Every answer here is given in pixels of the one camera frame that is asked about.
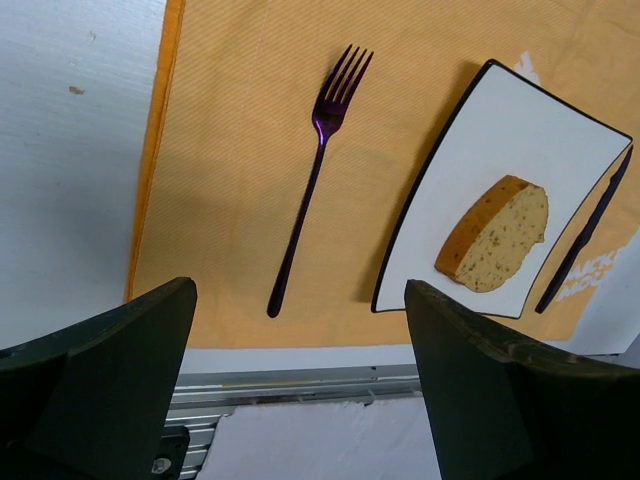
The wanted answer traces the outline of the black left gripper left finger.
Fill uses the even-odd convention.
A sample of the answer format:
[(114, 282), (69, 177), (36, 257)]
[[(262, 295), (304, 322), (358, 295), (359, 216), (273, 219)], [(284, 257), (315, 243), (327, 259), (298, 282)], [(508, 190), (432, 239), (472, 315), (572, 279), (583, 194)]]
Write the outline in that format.
[(178, 478), (190, 434), (165, 422), (196, 302), (180, 277), (2, 350), (2, 478)]

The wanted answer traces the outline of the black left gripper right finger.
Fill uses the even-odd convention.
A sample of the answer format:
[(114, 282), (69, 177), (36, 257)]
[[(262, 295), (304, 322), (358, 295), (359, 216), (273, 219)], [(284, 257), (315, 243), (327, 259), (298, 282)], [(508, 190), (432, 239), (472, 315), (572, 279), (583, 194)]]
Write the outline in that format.
[(639, 373), (501, 325), (411, 280), (405, 306), (445, 479), (635, 479)]

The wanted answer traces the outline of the sliced loaf bread piece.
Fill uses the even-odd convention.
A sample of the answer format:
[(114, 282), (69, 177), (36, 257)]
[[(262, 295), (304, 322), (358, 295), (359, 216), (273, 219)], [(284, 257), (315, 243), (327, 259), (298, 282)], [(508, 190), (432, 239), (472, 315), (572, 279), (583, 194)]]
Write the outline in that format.
[(549, 200), (544, 188), (506, 175), (461, 217), (435, 269), (475, 293), (500, 288), (545, 241)]

